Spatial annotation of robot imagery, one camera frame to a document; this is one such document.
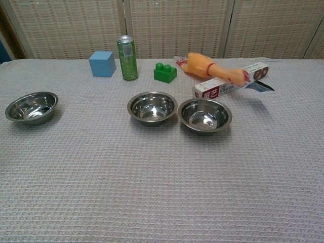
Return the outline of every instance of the toy chicken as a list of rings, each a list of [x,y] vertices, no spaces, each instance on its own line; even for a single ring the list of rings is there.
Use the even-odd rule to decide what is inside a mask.
[[[189,53],[188,60],[178,60],[177,64],[187,73],[195,74],[199,77],[219,77],[242,86],[250,81],[247,71],[244,69],[226,69],[217,65],[211,58],[199,53]]]

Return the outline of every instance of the green can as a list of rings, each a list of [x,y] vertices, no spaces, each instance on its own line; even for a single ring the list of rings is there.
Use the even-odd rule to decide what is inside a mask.
[[[122,35],[117,40],[117,48],[123,79],[133,81],[138,78],[136,51],[133,37]]]

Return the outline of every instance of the bowl rim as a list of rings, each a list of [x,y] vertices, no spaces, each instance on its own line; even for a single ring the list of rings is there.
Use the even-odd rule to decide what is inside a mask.
[[[22,100],[22,99],[24,99],[24,98],[27,98],[27,97],[32,96],[32,95],[37,95],[37,94],[48,94],[48,95],[53,96],[54,99],[55,99],[53,106],[52,106],[49,110],[47,110],[43,115],[40,115],[40,116],[35,117],[35,118],[31,118],[31,119],[15,119],[15,118],[12,118],[12,117],[9,115],[9,110],[11,109],[11,107],[12,107],[15,103],[17,103],[18,101],[20,101],[20,100]],[[6,115],[6,118],[7,118],[8,120],[12,120],[13,122],[27,123],[27,122],[31,122],[31,121],[34,121],[34,120],[39,120],[39,119],[43,118],[44,116],[48,115],[49,112],[52,111],[52,110],[54,109],[54,107],[57,105],[58,101],[59,101],[59,98],[57,97],[57,95],[54,94],[54,93],[51,93],[51,92],[47,92],[47,91],[39,91],[39,92],[30,93],[30,94],[28,94],[28,95],[24,95],[24,96],[22,96],[22,97],[16,99],[15,101],[11,102],[11,104],[8,105],[8,107],[6,108],[5,115]]]
[[[182,109],[188,103],[190,103],[192,101],[197,101],[197,100],[207,100],[209,102],[212,102],[212,103],[216,103],[218,105],[221,105],[226,110],[226,112],[228,114],[228,120],[227,120],[227,122],[223,126],[221,126],[220,128],[216,128],[216,129],[213,129],[213,130],[210,130],[210,129],[199,129],[199,128],[195,127],[195,126],[190,125],[182,117]],[[215,101],[215,100],[212,100],[212,99],[208,99],[208,98],[191,98],[191,99],[188,99],[188,100],[182,102],[182,104],[179,106],[179,109],[178,109],[178,116],[180,117],[181,122],[183,124],[185,124],[187,127],[189,127],[190,129],[193,129],[193,130],[195,130],[197,132],[204,132],[204,133],[215,133],[215,132],[218,132],[220,130],[223,130],[223,129],[227,128],[230,125],[230,123],[232,122],[232,120],[233,120],[232,112],[230,111],[230,109],[226,105],[224,105],[221,102],[218,102],[218,101]]]
[[[160,94],[160,95],[164,95],[164,96],[169,97],[169,98],[172,100],[173,104],[174,104],[174,108],[173,108],[172,112],[171,112],[169,115],[167,115],[166,117],[163,117],[163,118],[158,119],[158,120],[146,120],[146,119],[142,119],[142,118],[139,118],[138,116],[134,115],[134,114],[132,113],[132,108],[131,108],[132,103],[133,103],[134,100],[136,100],[138,97],[140,97],[140,96],[142,96],[142,95],[146,95],[146,94]],[[178,109],[178,103],[177,103],[176,99],[175,99],[172,95],[169,95],[169,94],[164,93],[164,92],[156,92],[156,91],[147,91],[147,92],[139,93],[139,94],[133,96],[133,97],[129,100],[128,104],[127,104],[127,111],[128,111],[128,113],[131,115],[131,117],[133,117],[133,118],[135,118],[136,120],[139,120],[139,121],[141,121],[141,122],[144,122],[144,123],[157,123],[157,122],[162,122],[163,120],[167,120],[167,119],[169,119],[171,116],[173,116],[173,115],[176,113],[177,109]]]

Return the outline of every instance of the can lid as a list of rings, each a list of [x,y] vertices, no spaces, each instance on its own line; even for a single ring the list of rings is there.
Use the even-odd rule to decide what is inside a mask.
[[[117,41],[122,43],[129,43],[133,41],[133,37],[131,37],[130,35],[121,35]]]

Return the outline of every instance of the woven screen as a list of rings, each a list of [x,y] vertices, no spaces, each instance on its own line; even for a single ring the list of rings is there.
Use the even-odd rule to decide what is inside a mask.
[[[11,0],[35,58],[89,58],[94,51],[114,51],[120,35],[116,0]]]
[[[323,0],[236,1],[225,57],[302,58],[323,11]]]
[[[173,58],[187,52],[217,57],[227,2],[131,0],[138,57]]]
[[[322,21],[318,31],[314,37],[315,45],[313,46],[310,59],[324,59],[324,20]]]

